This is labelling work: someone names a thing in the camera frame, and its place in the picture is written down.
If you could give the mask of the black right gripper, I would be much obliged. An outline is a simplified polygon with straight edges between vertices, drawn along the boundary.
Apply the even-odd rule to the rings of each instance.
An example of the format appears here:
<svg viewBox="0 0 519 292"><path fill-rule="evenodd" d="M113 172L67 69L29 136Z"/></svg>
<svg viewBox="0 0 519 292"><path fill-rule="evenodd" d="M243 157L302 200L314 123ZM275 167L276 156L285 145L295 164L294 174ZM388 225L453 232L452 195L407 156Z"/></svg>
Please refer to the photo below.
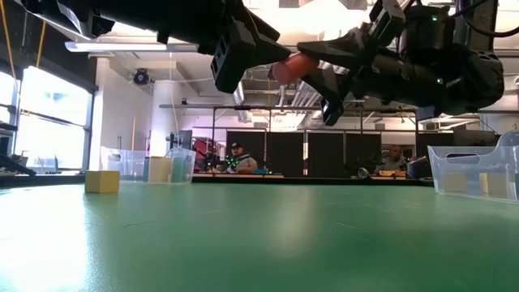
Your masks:
<svg viewBox="0 0 519 292"><path fill-rule="evenodd" d="M299 42L303 55L345 68L353 68L351 92L356 98L376 97L417 107L444 107L447 96L439 76L429 67L406 61L384 47L372 44L370 27L350 29L344 36L328 41ZM331 67L312 74L313 88L321 95L320 107L325 126L333 126L345 111L350 93L348 75Z"/></svg>

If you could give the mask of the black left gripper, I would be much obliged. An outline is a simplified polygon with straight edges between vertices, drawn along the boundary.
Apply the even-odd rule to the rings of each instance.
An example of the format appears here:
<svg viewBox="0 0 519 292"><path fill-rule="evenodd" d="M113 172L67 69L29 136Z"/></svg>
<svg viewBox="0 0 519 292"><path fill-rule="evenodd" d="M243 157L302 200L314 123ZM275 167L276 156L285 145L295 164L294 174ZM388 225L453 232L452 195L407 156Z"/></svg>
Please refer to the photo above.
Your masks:
<svg viewBox="0 0 519 292"><path fill-rule="evenodd" d="M216 88L233 93L247 68L287 59L291 52L277 43L281 34L244 3L227 11L216 25L211 69Z"/></svg>

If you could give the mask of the red cylinder block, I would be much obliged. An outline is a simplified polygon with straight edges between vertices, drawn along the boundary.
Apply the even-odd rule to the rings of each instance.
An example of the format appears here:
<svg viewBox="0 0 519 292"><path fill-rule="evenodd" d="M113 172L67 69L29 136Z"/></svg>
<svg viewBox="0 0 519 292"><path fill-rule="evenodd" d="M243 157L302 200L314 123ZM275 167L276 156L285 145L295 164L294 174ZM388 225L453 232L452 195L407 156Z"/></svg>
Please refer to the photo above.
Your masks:
<svg viewBox="0 0 519 292"><path fill-rule="evenodd" d="M272 65L272 77L280 84L291 84L314 71L319 64L319 60L309 58L305 54L292 54L286 60Z"/></svg>

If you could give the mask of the black overhead metal rack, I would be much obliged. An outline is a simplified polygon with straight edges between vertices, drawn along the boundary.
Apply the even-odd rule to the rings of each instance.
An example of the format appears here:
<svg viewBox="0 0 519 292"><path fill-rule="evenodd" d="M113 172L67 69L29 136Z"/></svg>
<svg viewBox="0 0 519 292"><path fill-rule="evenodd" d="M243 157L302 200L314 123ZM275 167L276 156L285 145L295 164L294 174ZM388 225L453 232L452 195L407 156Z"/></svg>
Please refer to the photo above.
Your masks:
<svg viewBox="0 0 519 292"><path fill-rule="evenodd" d="M519 110L503 109L422 120L411 108L347 105L333 126L324 125L315 106L176 105L175 109L180 116L181 131L192 130L192 139L213 140L216 153L207 153L205 160L197 163L195 169L199 172L210 172L225 164L231 155L226 152L227 131L303 133L302 177L309 177L311 132L381 135L382 161L393 145L400 145L405 159L409 160L426 156L430 146L495 146L506 131L519 130Z"/></svg>

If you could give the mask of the black partition panel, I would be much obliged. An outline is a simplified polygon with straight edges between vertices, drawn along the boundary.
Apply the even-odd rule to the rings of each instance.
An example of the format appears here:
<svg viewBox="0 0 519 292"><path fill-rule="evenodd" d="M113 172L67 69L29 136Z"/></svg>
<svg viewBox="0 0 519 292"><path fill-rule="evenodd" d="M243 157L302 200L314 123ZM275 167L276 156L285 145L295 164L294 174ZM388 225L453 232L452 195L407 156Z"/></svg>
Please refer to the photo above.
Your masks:
<svg viewBox="0 0 519 292"><path fill-rule="evenodd" d="M307 175L350 178L359 168L372 173L381 161L381 135L309 133Z"/></svg>
<svg viewBox="0 0 519 292"><path fill-rule="evenodd" d="M240 144L246 154L250 154L260 169L287 178L303 176L303 133L265 131L227 131L226 152Z"/></svg>

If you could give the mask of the person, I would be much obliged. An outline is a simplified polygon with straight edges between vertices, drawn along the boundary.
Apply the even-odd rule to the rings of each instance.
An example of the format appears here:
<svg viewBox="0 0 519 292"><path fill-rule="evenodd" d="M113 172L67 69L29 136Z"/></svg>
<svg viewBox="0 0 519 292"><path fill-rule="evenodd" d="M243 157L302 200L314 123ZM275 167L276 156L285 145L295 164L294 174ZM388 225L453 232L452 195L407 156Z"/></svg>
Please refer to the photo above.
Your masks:
<svg viewBox="0 0 519 292"><path fill-rule="evenodd" d="M244 149L240 143L231 144L231 155L225 159L224 172L227 174L253 174L258 169L257 161Z"/></svg>
<svg viewBox="0 0 519 292"><path fill-rule="evenodd" d="M385 157L381 164L375 169L376 173L386 170L401 170L405 165L405 157L400 145L393 145L388 152L388 156Z"/></svg>

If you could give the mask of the black office chair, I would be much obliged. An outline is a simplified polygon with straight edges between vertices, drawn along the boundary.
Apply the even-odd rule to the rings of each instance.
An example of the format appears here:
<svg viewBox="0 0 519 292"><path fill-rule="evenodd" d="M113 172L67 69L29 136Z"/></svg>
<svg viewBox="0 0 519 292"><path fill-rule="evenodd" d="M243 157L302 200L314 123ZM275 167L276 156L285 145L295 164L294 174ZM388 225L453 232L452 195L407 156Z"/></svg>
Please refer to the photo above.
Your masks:
<svg viewBox="0 0 519 292"><path fill-rule="evenodd" d="M406 166L406 177L409 179L430 178L431 176L431 166L426 156L417 157Z"/></svg>

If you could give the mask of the red office chair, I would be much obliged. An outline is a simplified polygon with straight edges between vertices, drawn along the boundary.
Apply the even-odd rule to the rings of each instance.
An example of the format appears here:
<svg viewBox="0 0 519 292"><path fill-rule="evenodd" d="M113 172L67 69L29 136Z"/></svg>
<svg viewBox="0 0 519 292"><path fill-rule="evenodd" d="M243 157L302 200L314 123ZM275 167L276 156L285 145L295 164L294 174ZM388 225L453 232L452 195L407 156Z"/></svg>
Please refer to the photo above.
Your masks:
<svg viewBox="0 0 519 292"><path fill-rule="evenodd" d="M215 154L216 150L213 146L213 140L207 137L194 137L191 149L196 152L195 162L201 163L205 160L206 154Z"/></svg>

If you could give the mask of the black round ceiling fixture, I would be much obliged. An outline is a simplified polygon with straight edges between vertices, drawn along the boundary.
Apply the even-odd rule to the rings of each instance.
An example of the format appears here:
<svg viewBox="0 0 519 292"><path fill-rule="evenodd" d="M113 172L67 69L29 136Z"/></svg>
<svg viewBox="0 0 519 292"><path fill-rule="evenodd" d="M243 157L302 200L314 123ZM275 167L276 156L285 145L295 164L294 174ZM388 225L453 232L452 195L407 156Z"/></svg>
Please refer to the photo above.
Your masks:
<svg viewBox="0 0 519 292"><path fill-rule="evenodd" d="M148 70L145 68L138 68L136 73L133 76L133 82L136 85L144 86L149 83L150 77L148 74Z"/></svg>

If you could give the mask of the white round column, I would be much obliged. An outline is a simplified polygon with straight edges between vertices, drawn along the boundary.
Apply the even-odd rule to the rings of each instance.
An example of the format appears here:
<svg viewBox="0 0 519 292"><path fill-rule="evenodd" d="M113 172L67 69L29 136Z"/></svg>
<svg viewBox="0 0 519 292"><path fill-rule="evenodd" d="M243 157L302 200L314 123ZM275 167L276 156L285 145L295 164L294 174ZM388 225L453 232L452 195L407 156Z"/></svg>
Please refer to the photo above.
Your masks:
<svg viewBox="0 0 519 292"><path fill-rule="evenodd" d="M182 102L181 84L173 80L158 80L153 87L149 154L163 157L169 149L166 137L178 132L176 105Z"/></svg>

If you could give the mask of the clear plastic bin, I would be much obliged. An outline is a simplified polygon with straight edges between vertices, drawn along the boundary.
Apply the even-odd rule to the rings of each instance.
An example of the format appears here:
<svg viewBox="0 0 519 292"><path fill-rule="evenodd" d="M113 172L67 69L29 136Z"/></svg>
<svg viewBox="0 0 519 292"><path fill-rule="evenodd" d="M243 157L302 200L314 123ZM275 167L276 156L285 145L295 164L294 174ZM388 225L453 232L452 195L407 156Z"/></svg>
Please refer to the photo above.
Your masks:
<svg viewBox="0 0 519 292"><path fill-rule="evenodd" d="M519 173L519 131L503 134L495 146L430 146L428 148L435 190L442 195L463 195L489 200L516 200L514 176ZM467 193L445 193L442 175L463 173L467 179ZM508 197L495 198L482 193L481 173L503 173L508 176Z"/></svg>
<svg viewBox="0 0 519 292"><path fill-rule="evenodd" d="M124 182L143 183L143 162L145 157L153 157L146 151L121 150L114 148L101 148L101 168L103 170L117 170L120 180ZM160 184L183 184L192 181L195 169L195 152L184 148L172 148L163 157L191 157L191 177L188 182L165 183L146 182Z"/></svg>

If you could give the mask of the green table mat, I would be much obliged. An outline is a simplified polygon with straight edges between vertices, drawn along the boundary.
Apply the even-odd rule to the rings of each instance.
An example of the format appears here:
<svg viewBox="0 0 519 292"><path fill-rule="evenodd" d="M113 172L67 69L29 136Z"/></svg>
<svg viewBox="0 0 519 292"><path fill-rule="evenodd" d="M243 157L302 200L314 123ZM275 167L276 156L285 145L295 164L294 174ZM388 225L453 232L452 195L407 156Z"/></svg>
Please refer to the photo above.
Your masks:
<svg viewBox="0 0 519 292"><path fill-rule="evenodd" d="M431 187L0 190L0 291L519 292L519 204Z"/></svg>

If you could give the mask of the large bright window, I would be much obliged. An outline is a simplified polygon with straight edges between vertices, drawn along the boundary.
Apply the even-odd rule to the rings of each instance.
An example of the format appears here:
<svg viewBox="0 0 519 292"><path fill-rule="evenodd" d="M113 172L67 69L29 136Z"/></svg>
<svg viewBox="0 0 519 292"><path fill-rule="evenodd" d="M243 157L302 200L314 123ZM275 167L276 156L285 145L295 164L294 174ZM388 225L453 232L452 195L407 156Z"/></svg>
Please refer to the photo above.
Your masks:
<svg viewBox="0 0 519 292"><path fill-rule="evenodd" d="M36 67L24 69L15 152L38 173L84 166L92 95Z"/></svg>

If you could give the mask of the black angled bracket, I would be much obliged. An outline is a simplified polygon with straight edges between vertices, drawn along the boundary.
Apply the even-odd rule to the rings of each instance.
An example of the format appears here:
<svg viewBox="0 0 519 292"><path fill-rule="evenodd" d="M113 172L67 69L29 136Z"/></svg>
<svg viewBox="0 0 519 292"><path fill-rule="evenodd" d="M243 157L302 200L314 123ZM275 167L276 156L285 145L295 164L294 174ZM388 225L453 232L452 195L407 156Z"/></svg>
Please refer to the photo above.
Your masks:
<svg viewBox="0 0 519 292"><path fill-rule="evenodd" d="M3 154L0 154L0 168L20 172L29 176L36 176L36 172L34 170L30 170L29 168L20 165L17 161Z"/></svg>

